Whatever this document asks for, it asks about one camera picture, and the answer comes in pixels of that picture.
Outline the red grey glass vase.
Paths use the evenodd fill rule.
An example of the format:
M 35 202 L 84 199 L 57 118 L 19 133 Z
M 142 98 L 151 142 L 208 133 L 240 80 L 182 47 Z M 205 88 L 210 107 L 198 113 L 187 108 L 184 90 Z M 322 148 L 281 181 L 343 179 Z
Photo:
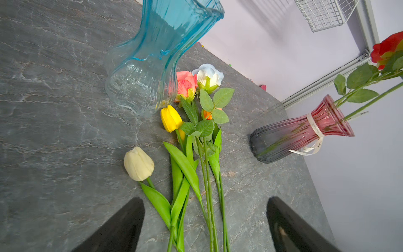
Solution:
M 260 162 L 273 163 L 292 153 L 303 156 L 318 153 L 328 135 L 355 135 L 330 95 L 306 115 L 256 129 L 249 144 Z

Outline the teal glass vase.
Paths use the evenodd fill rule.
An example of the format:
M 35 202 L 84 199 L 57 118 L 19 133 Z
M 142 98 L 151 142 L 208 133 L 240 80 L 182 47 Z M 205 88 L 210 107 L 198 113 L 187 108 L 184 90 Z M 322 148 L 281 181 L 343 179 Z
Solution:
M 105 58 L 105 90 L 116 104 L 148 117 L 176 98 L 180 57 L 224 17 L 220 1 L 143 1 L 138 33 Z

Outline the pink rose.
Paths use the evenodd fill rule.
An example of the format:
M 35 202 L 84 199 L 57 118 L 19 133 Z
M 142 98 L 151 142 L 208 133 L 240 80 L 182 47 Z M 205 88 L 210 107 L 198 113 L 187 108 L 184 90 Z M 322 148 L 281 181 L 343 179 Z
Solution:
M 197 76 L 193 75 L 190 71 L 178 71 L 176 73 L 178 91 L 174 102 L 180 103 L 181 97 L 184 100 L 192 102 L 196 96 L 198 88 Z

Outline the orange tulip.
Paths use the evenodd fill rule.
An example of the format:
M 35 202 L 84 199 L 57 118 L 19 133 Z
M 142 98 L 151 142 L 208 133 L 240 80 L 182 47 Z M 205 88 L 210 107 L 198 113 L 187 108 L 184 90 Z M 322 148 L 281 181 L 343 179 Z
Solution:
M 208 129 L 208 135 L 200 137 L 197 140 L 198 151 L 200 154 L 203 181 L 206 191 L 207 202 L 207 224 L 209 230 L 211 251 L 219 251 L 219 241 L 217 235 L 217 225 L 215 221 L 214 201 L 213 201 L 213 188 L 211 183 L 211 175 L 214 176 L 214 181 L 217 187 L 219 209 L 222 219 L 222 250 L 224 252 L 230 251 L 230 236 L 228 234 L 227 218 L 226 218 L 226 204 L 224 196 L 224 186 L 222 183 L 221 166 L 220 166 L 220 153 L 222 144 L 222 129 L 214 121 L 208 112 L 203 112 L 203 123 L 208 124 L 213 128 Z

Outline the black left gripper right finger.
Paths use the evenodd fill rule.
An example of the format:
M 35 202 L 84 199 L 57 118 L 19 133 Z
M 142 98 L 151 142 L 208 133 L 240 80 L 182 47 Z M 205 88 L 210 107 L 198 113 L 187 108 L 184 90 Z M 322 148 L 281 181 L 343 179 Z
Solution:
M 339 251 L 277 196 L 268 200 L 267 219 L 277 252 Z

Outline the white blue rose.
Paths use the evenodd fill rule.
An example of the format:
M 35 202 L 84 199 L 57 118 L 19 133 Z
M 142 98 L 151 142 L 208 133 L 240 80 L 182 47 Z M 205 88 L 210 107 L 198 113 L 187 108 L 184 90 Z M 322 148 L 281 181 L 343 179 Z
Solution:
M 208 129 L 213 128 L 203 123 L 203 112 L 208 112 L 214 121 L 220 127 L 228 123 L 228 115 L 223 112 L 231 101 L 234 90 L 231 88 L 220 88 L 224 75 L 211 64 L 202 64 L 191 72 L 197 76 L 198 88 L 196 96 L 192 102 L 184 100 L 181 97 L 180 105 L 184 108 L 190 122 L 186 123 L 181 129 L 186 133 L 187 137 L 192 140 L 192 148 L 199 155 L 197 140 L 200 137 L 208 135 Z

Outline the yellow tulip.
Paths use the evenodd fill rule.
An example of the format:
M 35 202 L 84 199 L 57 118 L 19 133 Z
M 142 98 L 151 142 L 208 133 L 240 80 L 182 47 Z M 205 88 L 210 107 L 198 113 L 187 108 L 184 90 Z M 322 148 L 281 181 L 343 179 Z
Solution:
M 184 246 L 184 217 L 190 197 L 190 190 L 193 190 L 197 199 L 201 199 L 199 178 L 196 173 L 198 162 L 194 160 L 191 138 L 180 133 L 183 125 L 182 118 L 177 110 L 169 105 L 161 110 L 161 119 L 167 132 L 175 132 L 180 145 L 185 150 L 165 142 L 164 146 L 171 157 L 172 179 L 173 179 L 173 202 L 171 205 L 171 235 L 176 243 L 177 251 L 183 252 Z

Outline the white tulip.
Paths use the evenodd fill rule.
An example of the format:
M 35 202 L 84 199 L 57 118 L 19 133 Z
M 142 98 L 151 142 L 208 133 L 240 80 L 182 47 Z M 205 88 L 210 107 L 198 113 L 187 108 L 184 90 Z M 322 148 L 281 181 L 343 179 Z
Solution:
M 154 206 L 160 217 L 170 230 L 167 251 L 171 252 L 174 242 L 173 225 L 171 224 L 171 205 L 163 194 L 154 186 L 151 175 L 154 172 L 154 162 L 140 147 L 134 147 L 124 156 L 124 168 L 129 177 L 138 181 L 144 194 Z

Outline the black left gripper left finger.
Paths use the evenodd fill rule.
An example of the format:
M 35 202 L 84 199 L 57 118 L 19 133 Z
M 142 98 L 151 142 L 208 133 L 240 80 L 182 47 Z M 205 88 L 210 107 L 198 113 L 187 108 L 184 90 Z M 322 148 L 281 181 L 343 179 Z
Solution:
M 144 217 L 144 202 L 135 197 L 73 251 L 135 252 Z

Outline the red rose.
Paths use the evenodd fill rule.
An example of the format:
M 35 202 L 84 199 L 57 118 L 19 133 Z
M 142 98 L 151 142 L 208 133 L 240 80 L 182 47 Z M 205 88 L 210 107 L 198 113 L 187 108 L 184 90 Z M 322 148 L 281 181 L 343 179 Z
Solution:
M 334 102 L 337 108 L 346 102 L 364 104 L 345 116 L 344 121 L 364 113 L 370 105 L 403 86 L 399 83 L 382 94 L 368 88 L 384 80 L 403 77 L 403 33 L 401 31 L 375 44 L 370 57 L 372 64 L 362 64 L 347 77 L 339 74 L 334 80 L 335 89 L 342 96 Z

